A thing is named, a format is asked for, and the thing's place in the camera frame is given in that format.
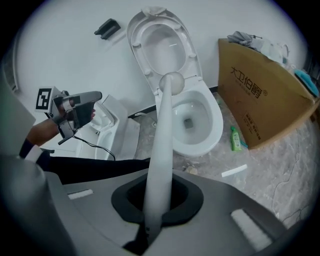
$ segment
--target printed logo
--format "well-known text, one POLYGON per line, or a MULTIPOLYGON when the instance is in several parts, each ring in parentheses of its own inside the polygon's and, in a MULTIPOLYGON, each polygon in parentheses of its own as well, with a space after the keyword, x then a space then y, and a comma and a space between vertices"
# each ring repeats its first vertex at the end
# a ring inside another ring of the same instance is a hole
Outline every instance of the printed logo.
POLYGON ((36 110, 49 110, 51 88, 40 88, 36 99, 36 110))

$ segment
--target circular opening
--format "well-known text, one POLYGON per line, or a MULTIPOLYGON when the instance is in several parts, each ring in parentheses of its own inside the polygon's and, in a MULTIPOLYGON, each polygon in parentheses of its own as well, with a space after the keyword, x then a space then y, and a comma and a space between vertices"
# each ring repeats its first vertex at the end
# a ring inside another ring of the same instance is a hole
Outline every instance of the circular opening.
POLYGON ((172 134, 183 144, 195 145, 203 142, 211 132, 211 122, 206 107, 191 98, 173 109, 172 134))
POLYGON ((164 24, 151 25, 143 32, 142 49, 149 65, 161 75, 179 71, 186 62, 179 36, 164 24))

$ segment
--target white pole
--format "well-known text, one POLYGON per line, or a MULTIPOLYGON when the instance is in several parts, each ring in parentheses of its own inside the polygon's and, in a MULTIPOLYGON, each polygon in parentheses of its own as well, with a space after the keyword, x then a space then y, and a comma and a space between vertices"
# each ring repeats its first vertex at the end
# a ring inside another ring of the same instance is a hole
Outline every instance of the white pole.
POLYGON ((178 72, 160 80, 163 91, 144 192, 143 212, 149 245, 161 230, 162 215, 170 210, 173 168, 172 95, 182 92, 184 77, 178 72))

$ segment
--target toilet lid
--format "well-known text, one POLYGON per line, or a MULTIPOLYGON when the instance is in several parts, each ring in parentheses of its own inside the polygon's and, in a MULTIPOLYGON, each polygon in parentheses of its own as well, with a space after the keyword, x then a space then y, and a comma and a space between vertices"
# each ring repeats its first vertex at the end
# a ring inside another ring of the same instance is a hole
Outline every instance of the toilet lid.
POLYGON ((158 94, 160 79, 166 73, 179 72, 184 79, 202 77, 190 35, 172 12, 166 10, 157 16, 138 13, 128 25, 127 37, 153 94, 158 94))

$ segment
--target cardboard box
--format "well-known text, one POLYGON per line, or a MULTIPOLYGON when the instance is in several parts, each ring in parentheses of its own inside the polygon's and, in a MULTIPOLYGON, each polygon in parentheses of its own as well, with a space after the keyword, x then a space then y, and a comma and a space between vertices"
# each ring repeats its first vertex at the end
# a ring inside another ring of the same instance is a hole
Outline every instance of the cardboard box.
POLYGON ((319 98, 278 63, 227 39, 219 39, 218 45, 218 93, 249 149, 282 138, 317 109, 319 98))

